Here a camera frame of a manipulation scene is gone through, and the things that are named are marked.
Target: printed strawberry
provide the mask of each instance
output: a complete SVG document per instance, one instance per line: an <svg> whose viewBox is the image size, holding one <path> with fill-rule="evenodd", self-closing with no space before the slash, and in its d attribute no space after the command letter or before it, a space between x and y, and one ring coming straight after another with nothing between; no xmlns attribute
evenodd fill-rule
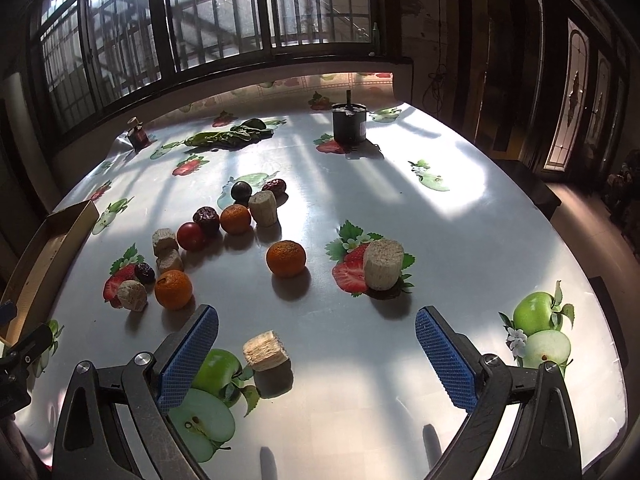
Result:
<svg viewBox="0 0 640 480"><path fill-rule="evenodd" d="M324 142L319 146L316 146L316 150L321 153L344 153L343 147L335 142L335 140L329 140L328 142Z"/></svg>
<svg viewBox="0 0 640 480"><path fill-rule="evenodd" d="M357 246L353 251L351 251L350 253L347 253L347 255L344 257L344 262L348 263L348 262L363 262L364 261L364 251L367 250L367 246L369 244L360 244L359 246Z"/></svg>
<svg viewBox="0 0 640 480"><path fill-rule="evenodd" d="M364 281L364 269L362 262L351 261L337 264L331 269L335 283L344 291L350 293L363 293L367 291Z"/></svg>
<svg viewBox="0 0 640 480"><path fill-rule="evenodd" d="M136 266L135 264L129 264L127 266L122 267L118 272L116 272L113 276L111 276L107 282L104 284L104 289L102 290L102 297L104 301L111 303L113 308L122 308L120 304L120 300L117 297L118 288L120 284L126 280L135 280Z"/></svg>
<svg viewBox="0 0 640 480"><path fill-rule="evenodd" d="M105 182L104 184L102 184L98 189L95 190L94 194L92 194L89 197L89 200L91 200L92 202L95 202L96 200L98 200L102 195L104 195L104 192L107 191L108 189L111 189L111 180L108 180L107 182Z"/></svg>

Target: metal screw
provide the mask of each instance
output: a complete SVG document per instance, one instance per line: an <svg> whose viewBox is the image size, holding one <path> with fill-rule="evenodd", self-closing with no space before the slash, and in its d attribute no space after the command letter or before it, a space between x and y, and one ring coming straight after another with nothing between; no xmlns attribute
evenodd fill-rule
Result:
<svg viewBox="0 0 640 480"><path fill-rule="evenodd" d="M133 362L138 366L144 366L149 361L151 361L151 354L149 352L142 352L133 358Z"/></svg>
<svg viewBox="0 0 640 480"><path fill-rule="evenodd" d="M91 363L89 361L82 361L76 365L76 371L79 374L84 374L91 367Z"/></svg>
<svg viewBox="0 0 640 480"><path fill-rule="evenodd" d="M484 362L489 366L497 366L500 364L500 358L495 354L486 354L484 356Z"/></svg>

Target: printed leaf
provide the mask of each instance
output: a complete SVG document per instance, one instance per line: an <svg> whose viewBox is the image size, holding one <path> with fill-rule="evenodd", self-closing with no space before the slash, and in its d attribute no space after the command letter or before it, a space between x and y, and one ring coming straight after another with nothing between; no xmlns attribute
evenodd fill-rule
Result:
<svg viewBox="0 0 640 480"><path fill-rule="evenodd" d="M415 262L415 256L411 256L410 254L404 253L404 258L402 259L402 270L407 267L411 267Z"/></svg>
<svg viewBox="0 0 640 480"><path fill-rule="evenodd" d="M556 293L554 294L554 305L562 303L562 289L560 288L560 280L556 282Z"/></svg>
<svg viewBox="0 0 640 480"><path fill-rule="evenodd" d="M244 388L240 388L240 391L244 395L244 400L246 400L246 413L244 414L244 416L247 416L258 405L260 394L258 393L258 388L256 388L252 384L249 384Z"/></svg>
<svg viewBox="0 0 640 480"><path fill-rule="evenodd" d="M498 314L500 315L500 319L504 323L505 328L506 327L513 328L513 321L511 321L511 319L509 319L509 316L507 316L506 314L503 314L501 312L498 312Z"/></svg>
<svg viewBox="0 0 640 480"><path fill-rule="evenodd" d="M344 255L347 253L346 249L342 246L342 240L336 238L333 242L329 242L324 247L326 253L329 255L329 259L335 262L341 262Z"/></svg>
<svg viewBox="0 0 640 480"><path fill-rule="evenodd" d="M573 328L575 319L574 306L571 303L566 303L564 307L562 307L560 314L569 318L569 321L571 321L571 328Z"/></svg>
<svg viewBox="0 0 640 480"><path fill-rule="evenodd" d="M109 274L113 276L116 272L120 270L120 266L124 263L124 258L118 258L112 265Z"/></svg>
<svg viewBox="0 0 640 480"><path fill-rule="evenodd" d="M353 238L355 240L356 237L360 236L363 232L364 231L361 228L353 225L348 220L345 220L344 225L340 228L338 234L340 235L342 241L346 243L349 238Z"/></svg>
<svg viewBox="0 0 640 480"><path fill-rule="evenodd" d="M254 376L254 369L249 365L245 366L240 373L235 376L239 381L248 381Z"/></svg>

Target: dark green fruit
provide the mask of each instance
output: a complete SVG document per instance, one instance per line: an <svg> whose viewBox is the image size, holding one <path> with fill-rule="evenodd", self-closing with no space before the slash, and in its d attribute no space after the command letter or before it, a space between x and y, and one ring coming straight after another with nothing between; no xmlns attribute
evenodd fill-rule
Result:
<svg viewBox="0 0 640 480"><path fill-rule="evenodd" d="M193 221L200 226L208 238L213 238L220 231L220 218L212 207L204 206L198 209L193 214Z"/></svg>
<svg viewBox="0 0 640 480"><path fill-rule="evenodd" d="M242 180L238 180L231 188L231 198L238 202L247 202L253 193L251 186Z"/></svg>
<svg viewBox="0 0 640 480"><path fill-rule="evenodd" d="M260 119L248 119L244 123L242 123L242 126L246 126L247 128L254 128L256 130L267 129L267 125L264 124L264 121Z"/></svg>
<svg viewBox="0 0 640 480"><path fill-rule="evenodd" d="M287 183L281 178L274 178L262 186L263 191L271 191L274 197L279 197L287 190Z"/></svg>
<svg viewBox="0 0 640 480"><path fill-rule="evenodd" d="M138 281L143 285L151 285L156 281L156 273L144 262L136 264L133 268L133 272Z"/></svg>

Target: table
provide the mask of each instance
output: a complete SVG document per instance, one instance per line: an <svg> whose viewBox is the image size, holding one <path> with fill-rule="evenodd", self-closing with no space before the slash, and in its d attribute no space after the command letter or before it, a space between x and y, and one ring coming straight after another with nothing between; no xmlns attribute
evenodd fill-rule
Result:
<svg viewBox="0 0 640 480"><path fill-rule="evenodd" d="M119 139L107 161L61 202L59 208L85 200L108 180L110 189L95 202L98 210L130 199L108 227L89 236L69 270L51 314L65 326L59 348L35 382L31 405L17 413L19 427L46 462L75 364L124 364L137 352L153 351L191 313L165 311L153 295L142 314L111 308L101 292L112 263L134 243L153 263L156 229L176 230L204 205L220 211L229 177L254 173L286 181L289 199L278 210L281 236L304 246L308 274L285 284L272 278L264 255L279 233L260 231L187 255L186 272L196 302L218 311L217 348L242 359L248 339L275 330L290 354L294 379L290 391L261 399L246 418L242 399L231 408L231 450L219 450L202 464L212 478L423 478L465 412L452 405L415 338L416 311L435 305L480 352L512 364L498 312L510 315L530 292L553 293L556 280L562 280L564 300L575 305L573 329L566 322L562 330L572 343L566 384L583 466L612 445L626 427L626 397L605 317L567 246L497 166L409 105L370 116L371 144L348 154L331 153L326 144L330 112L268 117L272 113L254 115L286 121L276 124L271 139L237 151L199 153L208 162L190 174L172 174L187 158L185 146L150 156L160 144L210 130L210 119L154 131L160 140L135 156ZM420 159L428 170L410 164ZM424 186L415 172L431 187L449 190ZM415 285L411 294L382 301L338 288L336 262L325 246L345 220L364 234L398 240L415 257L406 271ZM477 478L490 476L515 411L508 408ZM156 478L131 435L126 408L120 413L143 475Z"/></svg>

